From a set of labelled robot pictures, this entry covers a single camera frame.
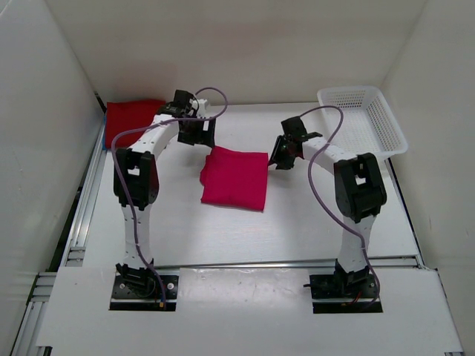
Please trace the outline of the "pink t shirt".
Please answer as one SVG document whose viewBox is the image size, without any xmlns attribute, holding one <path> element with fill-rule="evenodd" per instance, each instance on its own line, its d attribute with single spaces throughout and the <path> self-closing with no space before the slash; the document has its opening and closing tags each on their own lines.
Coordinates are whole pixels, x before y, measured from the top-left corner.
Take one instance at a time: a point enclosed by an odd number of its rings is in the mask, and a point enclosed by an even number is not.
<svg viewBox="0 0 475 356">
<path fill-rule="evenodd" d="M 266 203 L 268 154 L 219 146 L 206 156 L 200 172 L 201 202 L 262 212 Z"/>
</svg>

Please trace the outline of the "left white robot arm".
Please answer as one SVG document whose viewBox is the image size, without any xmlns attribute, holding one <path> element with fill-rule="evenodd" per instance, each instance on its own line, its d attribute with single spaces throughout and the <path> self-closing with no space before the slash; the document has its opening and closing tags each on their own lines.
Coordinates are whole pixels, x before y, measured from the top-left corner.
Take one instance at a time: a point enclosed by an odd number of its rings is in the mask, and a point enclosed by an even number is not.
<svg viewBox="0 0 475 356">
<path fill-rule="evenodd" d="M 176 90 L 150 125 L 119 133 L 111 143 L 114 194 L 125 223 L 125 256 L 116 268 L 124 284 L 140 296 L 166 299 L 150 248 L 151 207 L 160 189 L 157 158 L 173 138 L 213 147 L 216 119 L 207 116 L 208 107 L 207 99 Z"/>
</svg>

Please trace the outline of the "dark red t shirt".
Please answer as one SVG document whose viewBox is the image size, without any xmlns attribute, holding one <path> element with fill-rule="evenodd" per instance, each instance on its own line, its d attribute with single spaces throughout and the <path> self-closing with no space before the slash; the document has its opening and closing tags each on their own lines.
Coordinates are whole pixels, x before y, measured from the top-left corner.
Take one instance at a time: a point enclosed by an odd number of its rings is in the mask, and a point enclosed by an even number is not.
<svg viewBox="0 0 475 356">
<path fill-rule="evenodd" d="M 158 109 L 166 102 L 159 99 L 143 99 L 132 102 L 107 103 L 106 147 L 111 148 L 113 138 L 132 129 L 149 126 Z"/>
</svg>

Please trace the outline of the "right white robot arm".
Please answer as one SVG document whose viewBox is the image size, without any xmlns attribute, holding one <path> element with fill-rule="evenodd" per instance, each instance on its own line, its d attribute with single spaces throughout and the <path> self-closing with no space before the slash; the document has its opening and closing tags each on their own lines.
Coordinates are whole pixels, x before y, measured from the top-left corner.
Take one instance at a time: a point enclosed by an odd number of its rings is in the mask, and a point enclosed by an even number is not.
<svg viewBox="0 0 475 356">
<path fill-rule="evenodd" d="M 283 133 L 276 139 L 269 164 L 289 170 L 296 158 L 308 161 L 307 175 L 315 198 L 343 228 L 330 293 L 334 297 L 362 295 L 371 286 L 370 296 L 377 298 L 379 280 L 369 263 L 367 249 L 373 224 L 387 202 L 378 160 L 372 153 L 354 154 L 331 144 L 320 133 L 307 131 L 299 116 L 284 120 L 281 126 Z M 312 179 L 314 164 L 333 175 L 335 202 L 342 218 L 331 212 L 316 191 Z"/>
</svg>

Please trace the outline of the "blue t shirt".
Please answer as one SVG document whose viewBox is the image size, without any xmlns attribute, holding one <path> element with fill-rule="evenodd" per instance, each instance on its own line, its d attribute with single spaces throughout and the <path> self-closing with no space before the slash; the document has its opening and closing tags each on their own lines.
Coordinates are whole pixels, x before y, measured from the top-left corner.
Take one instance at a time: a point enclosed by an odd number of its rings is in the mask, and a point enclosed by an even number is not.
<svg viewBox="0 0 475 356">
<path fill-rule="evenodd" d="M 107 147 L 106 147 L 106 142 L 105 142 L 106 131 L 107 131 L 107 114 L 104 113 L 104 116 L 103 116 L 103 132 L 102 132 L 102 139 L 101 139 L 101 144 L 102 144 L 102 150 L 103 151 L 108 150 Z"/>
</svg>

